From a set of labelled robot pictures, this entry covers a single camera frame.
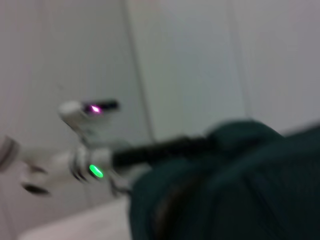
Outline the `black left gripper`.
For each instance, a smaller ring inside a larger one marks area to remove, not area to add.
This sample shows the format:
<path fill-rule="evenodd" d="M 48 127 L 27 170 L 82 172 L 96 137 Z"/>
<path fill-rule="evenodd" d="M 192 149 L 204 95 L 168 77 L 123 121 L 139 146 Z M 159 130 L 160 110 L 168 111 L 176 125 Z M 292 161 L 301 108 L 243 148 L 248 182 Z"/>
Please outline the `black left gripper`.
<path fill-rule="evenodd" d="M 152 166 L 168 159 L 195 156 L 214 150 L 215 148 L 216 141 L 208 137 L 183 136 L 163 142 L 115 151 L 112 153 L 112 166 L 114 168 L 126 168 L 142 163 Z"/>

